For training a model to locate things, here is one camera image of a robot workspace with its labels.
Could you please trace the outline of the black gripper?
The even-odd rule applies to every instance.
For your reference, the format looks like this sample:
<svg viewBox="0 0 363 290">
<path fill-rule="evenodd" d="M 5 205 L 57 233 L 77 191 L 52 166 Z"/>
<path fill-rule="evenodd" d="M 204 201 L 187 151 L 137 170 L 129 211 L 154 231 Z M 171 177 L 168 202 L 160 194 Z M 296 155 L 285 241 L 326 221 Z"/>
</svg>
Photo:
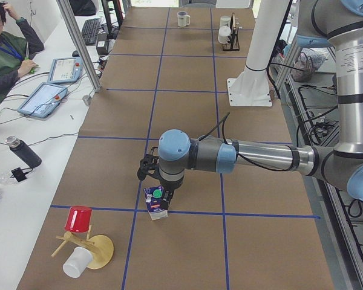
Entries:
<svg viewBox="0 0 363 290">
<path fill-rule="evenodd" d="M 160 201 L 160 208 L 163 210 L 168 210 L 171 201 L 171 196 L 174 194 L 175 190 L 181 187 L 183 184 L 183 178 L 176 181 L 168 181 L 165 179 L 160 180 L 160 184 L 163 187 L 163 194 Z"/>
</svg>

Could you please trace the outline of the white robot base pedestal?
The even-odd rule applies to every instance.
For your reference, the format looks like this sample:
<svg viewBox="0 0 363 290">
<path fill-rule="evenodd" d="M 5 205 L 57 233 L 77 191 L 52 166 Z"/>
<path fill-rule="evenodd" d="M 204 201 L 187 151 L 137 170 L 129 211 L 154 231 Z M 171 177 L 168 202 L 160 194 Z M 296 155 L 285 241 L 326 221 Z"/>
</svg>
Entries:
<svg viewBox="0 0 363 290">
<path fill-rule="evenodd" d="M 267 68 L 291 5 L 286 0 L 261 1 L 244 71 L 227 79 L 231 106 L 272 106 Z"/>
</svg>

